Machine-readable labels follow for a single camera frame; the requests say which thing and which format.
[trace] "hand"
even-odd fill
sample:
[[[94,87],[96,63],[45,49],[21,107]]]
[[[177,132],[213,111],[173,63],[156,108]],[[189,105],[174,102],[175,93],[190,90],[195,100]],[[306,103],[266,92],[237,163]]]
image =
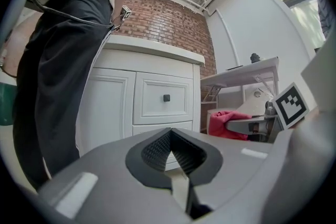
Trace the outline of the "hand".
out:
[[[116,29],[116,31],[118,31],[121,24],[122,24],[121,17],[120,16],[118,16],[118,17],[112,16],[112,23],[114,24],[114,28]]]

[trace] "pink cloth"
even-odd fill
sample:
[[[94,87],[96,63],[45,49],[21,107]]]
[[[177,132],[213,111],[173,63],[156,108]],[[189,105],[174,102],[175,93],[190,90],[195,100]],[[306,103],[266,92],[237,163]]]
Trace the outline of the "pink cloth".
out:
[[[225,123],[229,120],[245,120],[251,118],[252,116],[237,111],[220,111],[212,113],[209,122],[209,135],[229,139],[247,140],[247,134],[230,131],[225,127]]]

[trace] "drawer knob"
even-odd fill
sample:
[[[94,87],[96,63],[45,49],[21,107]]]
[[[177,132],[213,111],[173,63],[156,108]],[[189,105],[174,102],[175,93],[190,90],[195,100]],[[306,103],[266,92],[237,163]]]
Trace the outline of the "drawer knob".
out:
[[[164,94],[163,95],[163,102],[169,102],[170,101],[170,94]]]

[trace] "cabinet panel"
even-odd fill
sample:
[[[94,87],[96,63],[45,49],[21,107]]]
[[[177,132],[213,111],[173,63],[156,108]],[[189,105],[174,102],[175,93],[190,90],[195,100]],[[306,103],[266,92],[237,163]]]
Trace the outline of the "cabinet panel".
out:
[[[135,72],[93,68],[77,119],[81,154],[132,136]]]
[[[192,79],[140,72],[136,75],[133,124],[192,121]]]

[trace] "exposed brick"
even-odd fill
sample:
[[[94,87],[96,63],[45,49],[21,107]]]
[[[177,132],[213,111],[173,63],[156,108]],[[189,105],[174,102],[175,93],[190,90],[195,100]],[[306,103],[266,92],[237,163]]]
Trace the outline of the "exposed brick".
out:
[[[132,15],[115,35],[148,39],[201,54],[205,58],[201,78],[216,73],[214,49],[203,15],[170,0],[129,0],[125,5]],[[206,126],[207,110],[213,108],[202,105],[201,129]]]

